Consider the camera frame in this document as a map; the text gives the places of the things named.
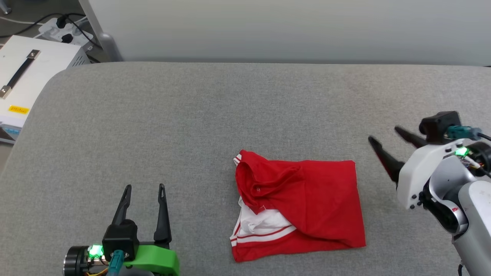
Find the gray fabric surface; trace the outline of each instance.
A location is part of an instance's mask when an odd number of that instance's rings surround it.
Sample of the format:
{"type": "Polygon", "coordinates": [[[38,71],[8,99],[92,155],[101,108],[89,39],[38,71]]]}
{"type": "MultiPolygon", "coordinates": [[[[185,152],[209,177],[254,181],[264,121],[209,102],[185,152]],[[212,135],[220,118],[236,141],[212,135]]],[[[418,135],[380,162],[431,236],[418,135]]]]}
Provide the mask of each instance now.
{"type": "Polygon", "coordinates": [[[73,245],[100,242],[125,185],[152,240],[167,185],[183,276],[448,276],[460,261],[429,212],[404,210],[367,137],[406,160],[393,127],[458,110],[491,133],[491,69],[450,66],[112,63],[56,75],[0,182],[2,275],[60,275],[73,245]],[[356,162],[367,247],[234,262],[232,158],[356,162]]]}

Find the glowing green led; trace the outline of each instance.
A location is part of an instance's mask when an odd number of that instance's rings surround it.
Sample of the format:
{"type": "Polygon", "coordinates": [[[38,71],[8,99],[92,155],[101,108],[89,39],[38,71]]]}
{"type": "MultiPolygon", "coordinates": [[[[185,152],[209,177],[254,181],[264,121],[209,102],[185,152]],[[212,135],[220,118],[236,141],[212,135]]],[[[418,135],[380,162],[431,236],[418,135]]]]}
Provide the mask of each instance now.
{"type": "Polygon", "coordinates": [[[91,259],[97,259],[99,257],[102,257],[104,255],[104,249],[102,248],[102,245],[92,245],[91,247],[88,248],[88,255],[89,258],[91,259]]]}
{"type": "Polygon", "coordinates": [[[469,149],[466,147],[461,147],[460,149],[455,151],[455,155],[459,155],[465,157],[469,153],[469,149]]]}

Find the power outlet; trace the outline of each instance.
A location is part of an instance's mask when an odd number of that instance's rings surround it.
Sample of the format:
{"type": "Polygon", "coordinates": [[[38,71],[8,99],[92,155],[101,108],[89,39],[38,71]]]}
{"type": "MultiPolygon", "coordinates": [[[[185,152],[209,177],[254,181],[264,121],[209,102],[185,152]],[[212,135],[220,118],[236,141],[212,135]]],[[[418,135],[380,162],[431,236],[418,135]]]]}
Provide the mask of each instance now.
{"type": "MultiPolygon", "coordinates": [[[[58,28],[56,25],[58,18],[51,18],[49,21],[39,27],[39,33],[46,39],[62,42],[62,37],[67,34],[73,36],[73,40],[69,44],[82,46],[85,52],[92,50],[93,46],[90,41],[80,32],[72,23],[67,23],[64,28],[58,28]]],[[[94,35],[84,31],[84,33],[92,40],[94,35]]]]}

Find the metal chair leg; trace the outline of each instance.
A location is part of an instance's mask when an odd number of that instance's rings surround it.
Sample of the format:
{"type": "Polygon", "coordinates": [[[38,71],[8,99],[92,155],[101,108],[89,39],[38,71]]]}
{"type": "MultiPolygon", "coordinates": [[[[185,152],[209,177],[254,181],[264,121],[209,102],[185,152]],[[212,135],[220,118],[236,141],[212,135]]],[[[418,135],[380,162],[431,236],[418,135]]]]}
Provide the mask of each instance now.
{"type": "Polygon", "coordinates": [[[12,12],[12,9],[7,6],[4,0],[0,0],[0,9],[2,10],[3,14],[9,14],[12,12]]]}

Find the red fabric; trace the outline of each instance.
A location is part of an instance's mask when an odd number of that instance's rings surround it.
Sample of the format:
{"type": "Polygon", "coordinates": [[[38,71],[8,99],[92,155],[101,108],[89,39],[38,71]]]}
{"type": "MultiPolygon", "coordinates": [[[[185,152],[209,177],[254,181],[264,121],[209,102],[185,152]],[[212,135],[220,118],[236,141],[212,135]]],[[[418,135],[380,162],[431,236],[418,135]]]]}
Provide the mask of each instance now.
{"type": "Polygon", "coordinates": [[[268,242],[232,247],[237,262],[268,255],[366,246],[353,161],[273,161],[242,150],[235,179],[258,214],[277,209],[297,229],[268,242]]]}

